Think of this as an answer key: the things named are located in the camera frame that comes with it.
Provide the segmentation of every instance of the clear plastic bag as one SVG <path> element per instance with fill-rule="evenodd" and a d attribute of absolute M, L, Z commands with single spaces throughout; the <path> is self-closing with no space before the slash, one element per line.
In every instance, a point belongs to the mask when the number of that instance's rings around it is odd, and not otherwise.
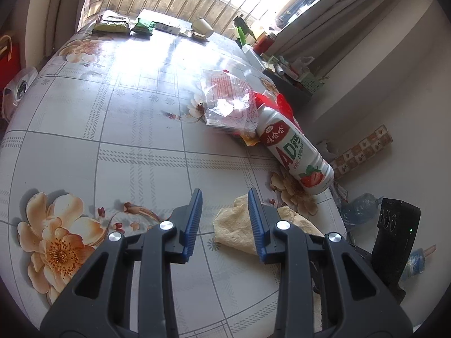
<path fill-rule="evenodd" d="M 363 225 L 379 214 L 379 205 L 384 197 L 376 198 L 371 193 L 364 193 L 350 203 L 342 205 L 340 215 L 347 230 Z"/>
<path fill-rule="evenodd" d="M 202 74 L 205 123 L 230 132 L 255 134 L 258 113 L 254 90 L 226 71 L 204 70 Z"/>
<path fill-rule="evenodd" d="M 20 100 L 25 95 L 31 83 L 37 76 L 34 67 L 27 67 L 19 71 L 16 76 L 3 89 L 1 115 L 10 121 L 16 111 Z"/>

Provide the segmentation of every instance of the ad calcium milk bottle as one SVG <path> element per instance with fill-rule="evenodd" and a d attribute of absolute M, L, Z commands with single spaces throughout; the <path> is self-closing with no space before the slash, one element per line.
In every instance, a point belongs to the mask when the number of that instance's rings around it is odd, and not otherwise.
<path fill-rule="evenodd" d="M 257 134 L 306 192 L 319 194 L 331 185 L 332 167 L 304 134 L 277 110 L 264 104 L 258 108 Z"/>

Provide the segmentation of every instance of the white plastic bag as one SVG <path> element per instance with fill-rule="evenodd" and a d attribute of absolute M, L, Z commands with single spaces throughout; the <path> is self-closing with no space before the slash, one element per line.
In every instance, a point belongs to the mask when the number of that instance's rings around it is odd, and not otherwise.
<path fill-rule="evenodd" d="M 255 134 L 258 124 L 257 107 L 254 91 L 246 81 L 229 72 L 204 70 L 201 85 L 205 95 L 207 126 Z"/>
<path fill-rule="evenodd" d="M 34 67 L 24 68 L 3 89 L 1 115 L 8 122 L 36 76 L 37 71 Z"/>

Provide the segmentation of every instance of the black device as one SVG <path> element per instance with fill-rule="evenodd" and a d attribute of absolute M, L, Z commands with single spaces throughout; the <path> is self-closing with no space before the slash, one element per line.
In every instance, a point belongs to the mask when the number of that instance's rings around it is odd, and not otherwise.
<path fill-rule="evenodd" d="M 412 251 L 419 221 L 418 207 L 397 199 L 382 200 L 371 266 L 398 303 L 405 297 L 398 281 Z"/>
<path fill-rule="evenodd" d="M 340 234 L 305 234 L 247 195 L 255 246 L 265 264 L 280 263 L 274 338 L 407 338 L 412 324 L 363 257 Z M 312 283 L 321 295 L 322 331 L 313 330 Z"/>
<path fill-rule="evenodd" d="M 177 338 L 170 263 L 193 254 L 202 192 L 145 234 L 112 232 L 74 275 L 41 323 L 47 338 Z M 129 330 L 135 261 L 141 261 L 138 331 Z"/>

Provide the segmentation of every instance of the paper cup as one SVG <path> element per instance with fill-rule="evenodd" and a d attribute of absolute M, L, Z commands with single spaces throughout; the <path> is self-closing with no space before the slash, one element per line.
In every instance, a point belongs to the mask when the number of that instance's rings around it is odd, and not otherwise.
<path fill-rule="evenodd" d="M 204 18 L 199 18 L 193 21 L 191 28 L 199 34 L 204 35 L 206 38 L 213 34 L 213 28 L 205 21 Z"/>

